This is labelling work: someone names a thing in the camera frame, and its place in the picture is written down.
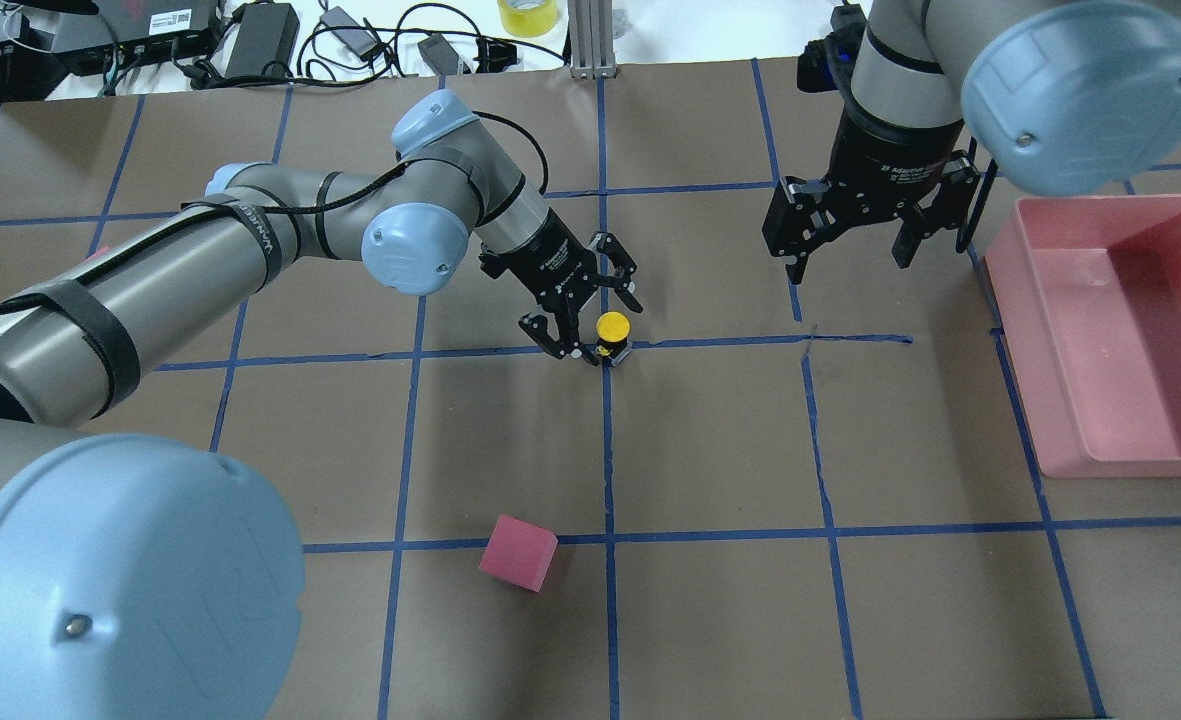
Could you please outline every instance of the small bottle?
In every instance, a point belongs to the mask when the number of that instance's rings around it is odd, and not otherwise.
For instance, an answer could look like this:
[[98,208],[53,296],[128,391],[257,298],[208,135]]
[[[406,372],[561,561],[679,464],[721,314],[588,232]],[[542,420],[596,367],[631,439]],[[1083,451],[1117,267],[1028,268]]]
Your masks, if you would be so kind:
[[629,318],[616,313],[616,310],[609,310],[609,313],[599,316],[599,322],[595,323],[594,328],[595,333],[599,334],[595,352],[603,360],[603,365],[609,366],[609,368],[621,365],[626,355],[629,355]]

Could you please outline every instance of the yellow tape roll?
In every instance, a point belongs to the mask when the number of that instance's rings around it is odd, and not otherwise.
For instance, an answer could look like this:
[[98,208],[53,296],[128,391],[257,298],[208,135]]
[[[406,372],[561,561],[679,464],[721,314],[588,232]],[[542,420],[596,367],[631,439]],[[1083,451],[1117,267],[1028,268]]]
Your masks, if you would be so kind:
[[514,37],[539,37],[550,32],[559,20],[554,0],[497,0],[502,27]]

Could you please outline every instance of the metal bracket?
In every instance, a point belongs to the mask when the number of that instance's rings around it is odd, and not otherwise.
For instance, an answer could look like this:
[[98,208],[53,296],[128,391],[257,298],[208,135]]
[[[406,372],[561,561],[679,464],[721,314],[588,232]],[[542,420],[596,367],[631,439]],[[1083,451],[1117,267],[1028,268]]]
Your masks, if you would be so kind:
[[612,0],[568,0],[572,79],[616,77],[612,48]]

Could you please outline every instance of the pink plastic container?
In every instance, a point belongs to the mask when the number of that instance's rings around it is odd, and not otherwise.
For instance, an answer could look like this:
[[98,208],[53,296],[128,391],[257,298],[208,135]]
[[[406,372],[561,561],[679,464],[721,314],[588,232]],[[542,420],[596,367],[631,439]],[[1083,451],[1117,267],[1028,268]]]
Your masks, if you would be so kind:
[[1181,477],[1181,195],[1019,199],[986,263],[1043,473]]

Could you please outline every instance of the barcode sticker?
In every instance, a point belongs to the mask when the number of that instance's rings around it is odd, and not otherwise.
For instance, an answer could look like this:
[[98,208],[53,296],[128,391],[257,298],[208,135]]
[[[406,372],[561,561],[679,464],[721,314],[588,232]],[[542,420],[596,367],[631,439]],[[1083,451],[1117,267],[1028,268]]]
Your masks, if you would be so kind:
[[168,13],[150,15],[150,35],[189,30],[189,18],[191,18],[190,9],[171,9]]

